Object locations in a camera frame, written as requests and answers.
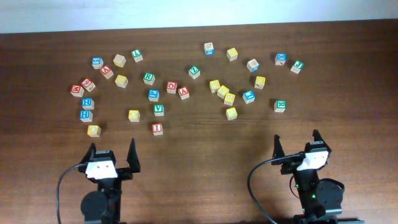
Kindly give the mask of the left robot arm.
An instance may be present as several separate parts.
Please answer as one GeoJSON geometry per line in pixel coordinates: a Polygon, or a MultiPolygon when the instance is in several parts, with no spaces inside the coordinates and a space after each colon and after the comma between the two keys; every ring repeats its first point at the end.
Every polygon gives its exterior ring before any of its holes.
{"type": "Polygon", "coordinates": [[[134,173],[141,171],[136,152],[136,143],[132,139],[128,154],[128,167],[117,168],[116,158],[112,150],[98,151],[95,143],[81,160],[79,172],[97,185],[97,189],[87,193],[80,205],[85,223],[120,223],[122,182],[132,180],[134,173]]]}

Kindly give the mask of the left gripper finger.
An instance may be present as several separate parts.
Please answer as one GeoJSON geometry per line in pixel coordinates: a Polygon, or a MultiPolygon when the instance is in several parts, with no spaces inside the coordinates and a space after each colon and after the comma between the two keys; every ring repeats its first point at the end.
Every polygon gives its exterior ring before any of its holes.
{"type": "Polygon", "coordinates": [[[129,164],[129,168],[131,169],[132,173],[139,173],[141,171],[141,165],[137,156],[134,138],[131,139],[126,161],[129,164]]]}
{"type": "Polygon", "coordinates": [[[96,154],[96,145],[95,143],[91,143],[87,153],[83,156],[83,159],[80,161],[80,164],[87,164],[93,160],[96,154]]]}

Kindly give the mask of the yellow C block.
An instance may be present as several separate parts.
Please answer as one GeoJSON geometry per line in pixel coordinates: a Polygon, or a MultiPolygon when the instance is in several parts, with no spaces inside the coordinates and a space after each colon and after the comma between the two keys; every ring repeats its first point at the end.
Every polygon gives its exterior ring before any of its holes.
{"type": "Polygon", "coordinates": [[[235,107],[228,108],[226,110],[226,117],[227,117],[227,120],[236,119],[238,117],[238,112],[236,111],[236,108],[235,107]]]}

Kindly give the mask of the red I block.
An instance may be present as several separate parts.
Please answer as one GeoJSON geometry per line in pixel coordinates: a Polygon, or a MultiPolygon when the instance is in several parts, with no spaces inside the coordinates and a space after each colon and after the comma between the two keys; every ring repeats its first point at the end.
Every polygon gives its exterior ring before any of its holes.
{"type": "Polygon", "coordinates": [[[152,124],[152,133],[154,136],[163,135],[163,126],[161,123],[152,124]]]}

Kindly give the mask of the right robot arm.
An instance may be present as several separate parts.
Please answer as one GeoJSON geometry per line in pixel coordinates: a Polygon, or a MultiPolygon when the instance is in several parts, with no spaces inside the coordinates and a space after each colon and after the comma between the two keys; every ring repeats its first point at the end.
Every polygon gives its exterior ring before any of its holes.
{"type": "Polygon", "coordinates": [[[294,216],[294,223],[364,223],[358,219],[338,219],[345,186],[329,178],[320,179],[318,171],[327,165],[331,149],[318,130],[313,130],[313,141],[296,154],[285,155],[280,136],[274,136],[273,166],[281,166],[282,175],[292,175],[303,213],[294,216]]]}

